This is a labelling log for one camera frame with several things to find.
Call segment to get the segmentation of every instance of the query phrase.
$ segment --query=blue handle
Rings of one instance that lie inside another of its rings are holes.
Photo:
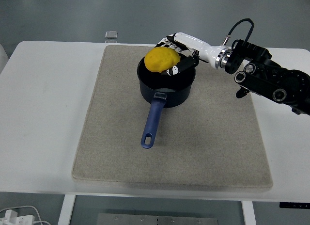
[[[164,93],[155,93],[152,99],[150,112],[141,138],[141,146],[144,148],[151,148],[154,145],[160,115],[166,104],[166,99],[167,95]]]

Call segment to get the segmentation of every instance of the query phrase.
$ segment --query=yellow object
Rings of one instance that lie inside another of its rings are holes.
[[[146,68],[152,72],[163,72],[180,62],[180,55],[168,47],[155,47],[144,58]]]

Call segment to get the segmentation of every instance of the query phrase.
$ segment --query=metal plate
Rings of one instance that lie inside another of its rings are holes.
[[[97,225],[218,225],[217,219],[131,214],[98,214]]]

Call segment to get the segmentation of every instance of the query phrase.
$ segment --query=saucepan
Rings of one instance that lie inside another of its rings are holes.
[[[190,68],[175,76],[166,76],[149,71],[141,59],[137,68],[140,91],[143,98],[151,104],[141,138],[141,146],[151,148],[154,145],[157,128],[163,108],[182,104],[189,96],[195,79],[195,68]]]

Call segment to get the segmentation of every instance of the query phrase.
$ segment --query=gray felt mat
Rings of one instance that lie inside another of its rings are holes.
[[[270,189],[250,95],[236,99],[233,75],[203,62],[189,98],[164,109],[154,146],[140,146],[150,104],[140,94],[136,70],[150,49],[106,48],[73,178],[150,189]]]

